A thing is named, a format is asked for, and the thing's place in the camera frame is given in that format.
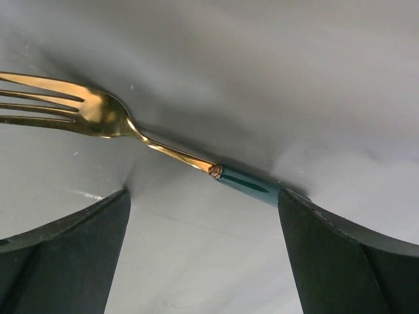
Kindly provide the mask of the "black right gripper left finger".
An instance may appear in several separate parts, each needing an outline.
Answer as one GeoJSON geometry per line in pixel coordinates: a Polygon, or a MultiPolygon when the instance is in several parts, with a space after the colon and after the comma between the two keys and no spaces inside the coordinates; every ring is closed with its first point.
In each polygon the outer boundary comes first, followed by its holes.
{"type": "Polygon", "coordinates": [[[1,240],[2,313],[103,313],[130,216],[130,193],[110,196],[1,240]]]}

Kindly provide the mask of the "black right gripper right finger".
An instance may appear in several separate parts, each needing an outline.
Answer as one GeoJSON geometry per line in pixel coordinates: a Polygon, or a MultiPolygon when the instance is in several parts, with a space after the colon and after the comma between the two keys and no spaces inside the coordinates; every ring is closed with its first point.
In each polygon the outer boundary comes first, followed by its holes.
{"type": "Polygon", "coordinates": [[[417,313],[418,246],[300,198],[278,194],[287,253],[304,313],[417,313]]]}

